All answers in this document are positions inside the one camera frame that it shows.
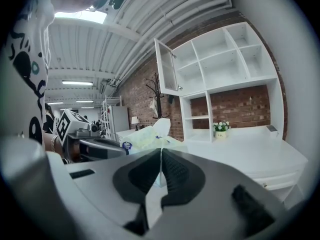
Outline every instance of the ceiling pipe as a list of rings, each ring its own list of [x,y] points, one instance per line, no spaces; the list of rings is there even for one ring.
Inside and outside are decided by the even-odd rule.
[[[132,24],[131,29],[135,31],[139,30],[139,33],[141,33],[141,35],[144,35],[144,33],[146,33],[148,29],[152,27],[153,24],[155,24],[158,20],[161,19],[161,17],[164,16],[164,14],[165,14],[165,17],[167,17],[166,15],[167,12],[172,11],[173,9],[175,9],[176,7],[182,5],[187,1],[188,0],[160,0],[160,1],[156,0],[155,6],[152,5],[151,11],[148,11],[148,13],[140,21],[135,21],[137,23]],[[150,15],[155,16],[154,14],[156,14],[157,17],[151,22],[148,22]]]
[[[173,25],[177,25],[180,22],[184,21],[185,19],[189,18],[190,16],[199,13],[200,11],[203,11],[207,8],[213,7],[213,6],[217,6],[217,5],[221,5],[226,3],[228,0],[214,0],[214,1],[210,1],[208,3],[202,4],[197,6],[196,8],[188,11],[187,13],[181,15],[180,17],[178,17],[177,19],[173,20],[172,23]],[[166,27],[164,27],[161,31],[159,31],[156,36],[154,36],[154,38],[158,38],[161,37],[161,35],[163,35],[166,31],[168,31],[170,28],[172,28],[171,25],[167,25]],[[143,54],[146,49],[154,42],[154,39],[149,40],[144,46],[143,48],[140,50],[140,52],[135,56],[135,58],[131,61],[131,63],[125,68],[125,70],[122,72],[119,80],[116,82],[116,85],[119,84],[119,82],[124,78],[124,76],[128,73],[129,69],[132,68],[132,65],[135,63],[135,61],[137,60],[137,58]]]
[[[166,14],[165,17],[162,17],[160,20],[158,20],[151,28],[148,29],[148,31],[142,36],[142,38],[140,38],[140,40],[135,44],[135,46],[133,47],[133,49],[130,51],[130,53],[126,56],[125,60],[121,63],[121,66],[119,67],[115,78],[111,81],[110,84],[114,84],[116,81],[117,83],[119,82],[119,80],[116,80],[120,73],[124,70],[126,64],[129,62],[129,60],[131,59],[131,57],[137,53],[137,51],[139,50],[140,45],[142,45],[145,40],[152,35],[155,30],[157,28],[159,28],[163,23],[165,23],[168,19],[171,19],[173,16],[175,16],[177,13],[181,12],[182,10],[186,9],[187,7],[189,7],[190,5],[197,3],[201,0],[188,0],[186,2],[184,2],[183,4],[179,5],[178,7],[174,8],[173,10],[171,10],[170,12],[168,12]]]
[[[126,25],[123,24],[123,22],[120,22],[123,20],[124,15],[127,13],[127,11],[134,6],[134,4],[136,3],[136,0],[126,0],[123,5],[121,6],[121,8],[118,10],[116,16],[113,19],[113,22],[117,23],[117,24],[121,24],[121,26],[126,27]]]
[[[141,9],[145,6],[145,4],[149,0],[134,0],[132,5],[125,11],[123,14],[123,19],[121,19],[120,23],[122,26],[127,27],[132,19],[135,19],[136,14],[140,14]]]

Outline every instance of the lampshade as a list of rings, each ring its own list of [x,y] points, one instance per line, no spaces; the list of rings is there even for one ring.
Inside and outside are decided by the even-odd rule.
[[[131,119],[131,124],[135,125],[135,124],[139,124],[139,119],[137,116],[133,116]]]

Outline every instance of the bracelet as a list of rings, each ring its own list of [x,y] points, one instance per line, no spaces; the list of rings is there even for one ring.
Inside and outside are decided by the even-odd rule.
[[[58,137],[58,135],[55,135],[51,140],[51,151],[52,152],[55,152],[55,143],[56,143],[57,137]]]

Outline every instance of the camera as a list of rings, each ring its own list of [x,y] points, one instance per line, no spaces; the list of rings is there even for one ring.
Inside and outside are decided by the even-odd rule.
[[[87,129],[80,128],[75,132],[75,135],[77,137],[99,137],[100,133],[98,127],[95,124],[90,123]]]

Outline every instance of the brick wall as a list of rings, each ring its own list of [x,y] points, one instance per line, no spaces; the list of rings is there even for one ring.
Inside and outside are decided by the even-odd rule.
[[[249,22],[240,12],[231,12],[207,21],[201,22],[195,27],[189,28],[183,33],[177,35],[170,40],[166,45],[174,49],[185,42],[227,25]],[[274,62],[277,70],[282,92],[285,93],[284,84],[279,72],[278,65],[274,56],[272,55],[268,45],[264,42],[270,56]],[[139,121],[144,126],[152,126],[157,120],[152,117],[155,116],[153,111],[149,108],[150,102],[153,97],[153,91],[146,87],[149,81],[153,79],[154,74],[158,72],[157,60],[155,53],[152,54],[146,61],[144,61],[134,73],[118,88],[114,94],[116,97],[122,96],[124,106],[128,106],[129,120],[131,117],[137,116]],[[267,87],[265,85],[255,86],[231,91],[220,92],[210,96],[212,103],[212,110],[214,120],[228,120],[231,122],[232,127],[251,127],[270,124],[270,108]],[[284,101],[284,133],[283,139],[287,134],[287,103],[283,96]],[[192,115],[203,115],[207,110],[207,103],[205,98],[194,99],[191,101]],[[169,135],[177,140],[184,139],[182,116],[180,108],[179,97],[175,96],[173,103],[169,104],[168,96],[165,95],[161,98],[162,115],[167,116],[171,120],[171,128]],[[208,120],[194,120],[194,128],[206,128],[209,126]]]
[[[233,128],[270,124],[269,97],[266,85],[229,90],[210,95],[213,121],[228,121]],[[205,97],[191,100],[192,116],[207,115]],[[194,129],[208,129],[208,120],[193,120]]]

